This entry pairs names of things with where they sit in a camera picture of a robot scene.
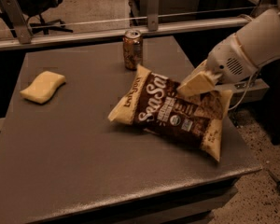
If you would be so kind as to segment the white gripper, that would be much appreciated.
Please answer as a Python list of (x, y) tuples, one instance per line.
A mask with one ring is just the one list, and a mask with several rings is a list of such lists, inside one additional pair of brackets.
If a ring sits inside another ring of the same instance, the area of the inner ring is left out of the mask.
[(258, 70), (245, 54), (237, 34), (232, 34), (213, 47), (207, 59), (180, 83), (177, 92), (184, 97), (206, 93), (212, 91), (218, 81), (236, 83)]

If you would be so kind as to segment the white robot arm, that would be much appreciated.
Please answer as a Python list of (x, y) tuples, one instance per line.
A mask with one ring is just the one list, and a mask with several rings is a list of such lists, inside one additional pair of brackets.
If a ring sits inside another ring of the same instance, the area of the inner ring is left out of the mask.
[(215, 45), (178, 86), (185, 97), (212, 91), (254, 76), (264, 65), (280, 59), (280, 0), (237, 32)]

